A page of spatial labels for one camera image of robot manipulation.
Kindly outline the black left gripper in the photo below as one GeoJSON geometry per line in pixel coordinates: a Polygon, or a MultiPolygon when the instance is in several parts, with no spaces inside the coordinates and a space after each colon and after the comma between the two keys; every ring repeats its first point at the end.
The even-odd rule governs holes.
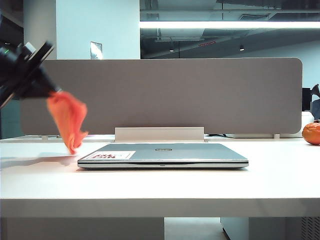
{"type": "Polygon", "coordinates": [[[62,88],[55,84],[43,66],[53,45],[45,42],[39,50],[27,42],[15,51],[0,48],[0,107],[11,99],[48,98],[62,88]]]}

